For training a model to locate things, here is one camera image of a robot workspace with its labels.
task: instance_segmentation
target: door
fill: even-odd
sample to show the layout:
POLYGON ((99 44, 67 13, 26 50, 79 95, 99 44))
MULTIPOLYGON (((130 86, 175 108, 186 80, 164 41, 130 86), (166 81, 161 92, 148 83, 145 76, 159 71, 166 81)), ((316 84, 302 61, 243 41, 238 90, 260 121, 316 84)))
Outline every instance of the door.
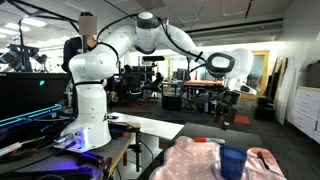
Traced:
POLYGON ((264 92, 267 86, 267 71, 269 51, 254 51, 252 68, 247 77, 247 85, 257 91, 257 96, 241 94, 243 99, 256 99, 264 97, 264 92))

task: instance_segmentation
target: white cabinet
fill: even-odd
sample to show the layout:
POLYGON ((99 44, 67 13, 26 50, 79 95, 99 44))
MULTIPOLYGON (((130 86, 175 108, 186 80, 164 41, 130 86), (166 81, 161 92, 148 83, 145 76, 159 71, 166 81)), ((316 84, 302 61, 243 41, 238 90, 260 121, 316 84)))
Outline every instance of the white cabinet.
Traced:
POLYGON ((320 89, 298 87, 290 122, 320 143, 320 89))

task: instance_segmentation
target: blue cup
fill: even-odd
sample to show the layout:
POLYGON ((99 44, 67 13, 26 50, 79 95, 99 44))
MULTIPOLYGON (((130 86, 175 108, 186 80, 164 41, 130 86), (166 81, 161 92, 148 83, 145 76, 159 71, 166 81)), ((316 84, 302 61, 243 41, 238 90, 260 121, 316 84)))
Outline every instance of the blue cup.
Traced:
POLYGON ((241 149, 229 145, 220 146, 221 175, 226 180, 240 180, 246 161, 247 153, 241 149))

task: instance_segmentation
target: pink cloth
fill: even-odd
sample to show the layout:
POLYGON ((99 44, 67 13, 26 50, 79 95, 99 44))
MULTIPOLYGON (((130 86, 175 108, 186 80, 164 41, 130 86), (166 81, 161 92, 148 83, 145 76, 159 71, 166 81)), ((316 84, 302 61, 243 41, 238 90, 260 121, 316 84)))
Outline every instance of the pink cloth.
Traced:
MULTIPOLYGON (((165 163, 154 170, 150 180, 223 180, 220 174, 220 145, 213 142, 196 143, 181 136, 165 153, 165 163)), ((262 161, 248 155, 242 180, 285 180, 279 173, 264 169, 262 161)))

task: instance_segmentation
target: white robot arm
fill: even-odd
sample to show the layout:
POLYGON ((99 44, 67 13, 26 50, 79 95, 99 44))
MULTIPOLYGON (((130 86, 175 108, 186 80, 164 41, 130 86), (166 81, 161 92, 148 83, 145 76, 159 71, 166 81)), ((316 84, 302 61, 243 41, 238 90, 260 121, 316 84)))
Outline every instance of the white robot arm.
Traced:
POLYGON ((192 39, 181 29, 163 25, 161 20, 149 12, 140 13, 136 27, 124 26, 99 43, 91 52, 80 54, 69 63, 74 85, 77 90, 78 116, 62 132, 62 136, 72 134, 69 140, 57 148, 64 148, 74 140, 78 144, 70 151, 85 152, 101 147, 111 140, 108 122, 104 119, 107 110, 106 93, 101 79, 111 77, 116 63, 131 47, 144 54, 152 54, 158 44, 185 55, 199 64, 204 64, 214 77, 225 77, 224 86, 229 90, 256 94, 246 85, 251 70, 253 54, 245 49, 230 52, 206 54, 198 50, 192 39), (221 62, 228 60, 228 67, 221 62))

